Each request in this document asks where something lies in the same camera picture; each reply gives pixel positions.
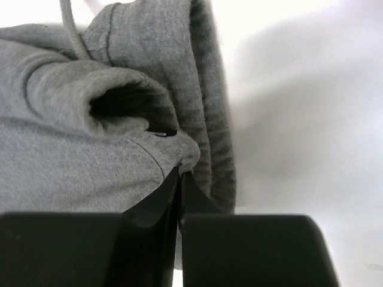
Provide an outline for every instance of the seam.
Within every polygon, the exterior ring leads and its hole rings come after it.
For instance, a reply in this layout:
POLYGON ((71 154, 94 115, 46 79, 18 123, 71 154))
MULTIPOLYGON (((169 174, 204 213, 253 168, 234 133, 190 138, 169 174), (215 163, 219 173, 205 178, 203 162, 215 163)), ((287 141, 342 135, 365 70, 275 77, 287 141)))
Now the seam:
POLYGON ((112 34, 112 20, 113 20, 113 14, 114 14, 114 10, 117 6, 119 6, 121 4, 119 3, 116 3, 113 8, 111 9, 111 12, 110 12, 110 18, 109 18, 109 29, 108 29, 108 32, 107 32, 107 37, 106 37, 106 42, 107 42, 107 57, 108 57, 108 60, 110 62, 110 65, 113 67, 114 64, 112 62, 112 59, 110 58, 110 53, 109 53, 109 43, 110 43, 110 35, 112 34))
POLYGON ((134 144, 138 145, 140 148, 142 148, 153 160, 154 162, 157 164, 157 167, 159 168, 159 170, 161 171, 161 174, 162 174, 162 181, 165 180, 165 172, 163 171, 162 169, 162 166, 160 165, 160 163, 156 160, 156 158, 146 149, 144 148, 142 145, 140 145, 139 143, 135 142, 134 140, 132 139, 125 139, 126 141, 130 141, 130 142, 133 142, 134 144))

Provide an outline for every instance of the drawstring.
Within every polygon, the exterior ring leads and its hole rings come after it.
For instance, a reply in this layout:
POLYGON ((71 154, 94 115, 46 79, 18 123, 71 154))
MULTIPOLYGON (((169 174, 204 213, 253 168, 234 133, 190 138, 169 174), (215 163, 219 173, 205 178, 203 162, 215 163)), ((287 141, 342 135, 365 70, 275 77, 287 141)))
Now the drawstring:
POLYGON ((79 60, 90 60, 90 56, 85 48, 81 36, 77 33, 74 24, 71 0, 60 0, 61 17, 66 33, 71 41, 74 53, 79 60))

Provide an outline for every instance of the white background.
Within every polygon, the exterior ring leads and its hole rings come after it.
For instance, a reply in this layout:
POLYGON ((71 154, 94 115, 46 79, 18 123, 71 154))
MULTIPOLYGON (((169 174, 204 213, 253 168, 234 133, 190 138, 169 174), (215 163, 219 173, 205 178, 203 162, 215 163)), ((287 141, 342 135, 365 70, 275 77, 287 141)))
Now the white background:
MULTIPOLYGON (((72 0, 77 25, 110 2, 72 0)), ((60 23, 58 3, 2 1, 0 26, 60 23)), ((311 215, 345 287, 383 286, 382 3, 212 0, 237 213, 311 215)))

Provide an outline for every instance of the gray hoodie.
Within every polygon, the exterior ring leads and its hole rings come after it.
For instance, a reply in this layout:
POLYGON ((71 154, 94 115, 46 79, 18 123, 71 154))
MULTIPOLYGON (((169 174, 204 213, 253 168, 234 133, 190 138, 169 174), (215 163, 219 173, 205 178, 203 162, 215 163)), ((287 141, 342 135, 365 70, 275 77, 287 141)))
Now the gray hoodie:
POLYGON ((61 3, 66 30, 0 29, 0 211, 122 212, 180 165, 231 212, 235 168, 205 3, 112 4, 80 37, 61 3))

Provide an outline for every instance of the fabric fold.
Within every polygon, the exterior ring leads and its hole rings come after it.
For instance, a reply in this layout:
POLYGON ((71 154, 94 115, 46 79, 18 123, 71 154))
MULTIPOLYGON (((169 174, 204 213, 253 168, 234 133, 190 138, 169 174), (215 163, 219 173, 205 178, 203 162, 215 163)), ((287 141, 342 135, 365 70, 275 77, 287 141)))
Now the fabric fold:
POLYGON ((0 40, 0 115, 93 137, 176 127, 168 92, 142 72, 0 40))
MULTIPOLYGON (((23 25, 0 38, 75 59, 62 28, 23 25)), ((82 33, 95 61, 143 72, 169 91, 177 122, 197 142, 199 187, 223 211, 235 207, 236 175, 223 75, 209 6, 203 0, 136 0, 105 7, 82 33)))

